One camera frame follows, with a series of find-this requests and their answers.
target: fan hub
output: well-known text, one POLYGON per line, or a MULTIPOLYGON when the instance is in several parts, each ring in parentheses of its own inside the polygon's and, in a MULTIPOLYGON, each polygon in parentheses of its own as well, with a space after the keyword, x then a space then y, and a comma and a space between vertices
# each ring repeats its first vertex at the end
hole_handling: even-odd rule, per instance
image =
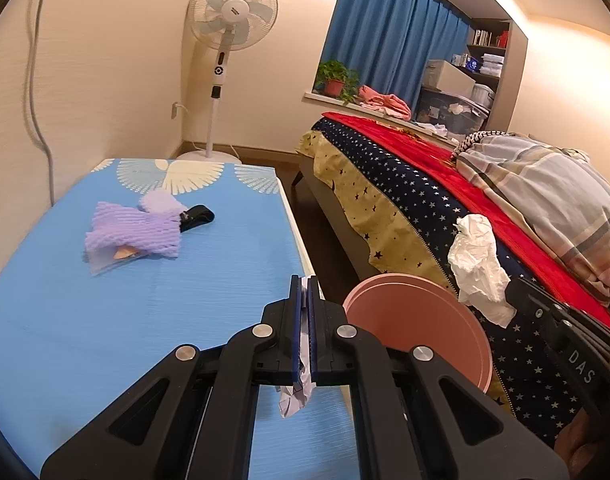
POLYGON ((249 16, 249 4, 245 0, 227 0, 221 9, 223 19, 233 25, 249 16))

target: black and white checkered trim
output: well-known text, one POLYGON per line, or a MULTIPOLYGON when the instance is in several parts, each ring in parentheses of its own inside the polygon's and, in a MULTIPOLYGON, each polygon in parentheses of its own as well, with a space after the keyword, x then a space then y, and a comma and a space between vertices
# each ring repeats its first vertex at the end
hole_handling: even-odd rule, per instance
POLYGON ((453 151, 453 153, 451 153, 451 160, 456 160, 456 157, 460 153, 467 150, 472 144, 480 142, 480 139, 484 139, 485 137, 496 136, 496 135, 512 135, 512 134, 508 134, 507 132, 500 132, 498 130, 488 130, 488 131, 475 132, 473 134, 469 134, 467 137, 465 137, 465 139, 463 141, 461 141, 458 144, 458 146, 453 151))

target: wooden floor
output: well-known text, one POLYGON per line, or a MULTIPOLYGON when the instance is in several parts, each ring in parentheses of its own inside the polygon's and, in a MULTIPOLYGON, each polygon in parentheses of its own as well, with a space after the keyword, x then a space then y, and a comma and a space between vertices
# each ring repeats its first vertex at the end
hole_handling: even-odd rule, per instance
POLYGON ((242 156, 244 164, 271 166, 282 182, 307 253, 318 276, 325 299, 342 304, 349 291, 358 284, 358 276, 344 253, 336 234, 320 209, 305 180, 291 190, 298 166, 289 162, 273 162, 242 156))

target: window sill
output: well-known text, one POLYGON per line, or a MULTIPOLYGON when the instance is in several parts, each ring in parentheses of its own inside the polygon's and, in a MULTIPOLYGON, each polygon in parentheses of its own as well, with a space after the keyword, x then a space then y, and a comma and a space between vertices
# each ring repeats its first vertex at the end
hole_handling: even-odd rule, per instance
POLYGON ((423 128, 422 126, 418 126, 415 123, 403 121, 401 119, 397 119, 395 117, 388 116, 382 112, 377 112, 375 110, 369 110, 367 108, 363 108, 362 106, 356 105, 354 103, 345 103, 344 101, 341 101, 340 99, 335 99, 333 97, 328 97, 326 95, 314 94, 312 92, 305 92, 304 97, 306 99, 312 99, 314 101, 328 103, 335 107, 356 110, 363 114, 378 117, 379 119, 383 119, 384 121, 387 121, 390 123, 399 124, 401 126, 404 126, 405 128, 409 128, 410 130, 413 130, 415 133, 419 134, 420 137, 428 137, 428 140, 431 140, 434 144, 438 144, 442 148, 451 149, 454 146, 458 145, 457 142, 452 142, 452 140, 450 140, 450 139, 446 139, 444 137, 437 136, 431 130, 427 130, 427 129, 423 128))

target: fan base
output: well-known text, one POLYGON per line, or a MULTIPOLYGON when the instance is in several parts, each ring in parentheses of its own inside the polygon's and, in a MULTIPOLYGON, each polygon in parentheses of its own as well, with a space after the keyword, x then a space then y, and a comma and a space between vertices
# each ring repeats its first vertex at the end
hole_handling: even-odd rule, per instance
POLYGON ((235 156, 223 152, 211 152, 210 158, 207 158, 204 151, 183 153, 176 157, 177 160, 197 160, 199 162, 232 162, 233 164, 242 164, 235 156))

